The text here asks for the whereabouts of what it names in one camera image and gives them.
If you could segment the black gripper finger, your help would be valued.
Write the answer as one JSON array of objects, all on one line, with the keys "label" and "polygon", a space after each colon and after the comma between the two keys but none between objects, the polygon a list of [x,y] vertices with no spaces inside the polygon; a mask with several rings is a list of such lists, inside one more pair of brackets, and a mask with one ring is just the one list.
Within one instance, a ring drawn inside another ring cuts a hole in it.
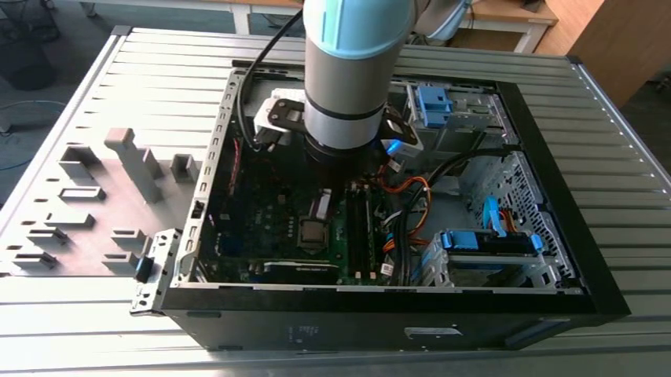
[{"label": "black gripper finger", "polygon": [[321,188],[317,192],[317,196],[311,201],[310,208],[310,218],[327,221],[331,218],[331,201],[333,201],[333,190],[330,188]]}]

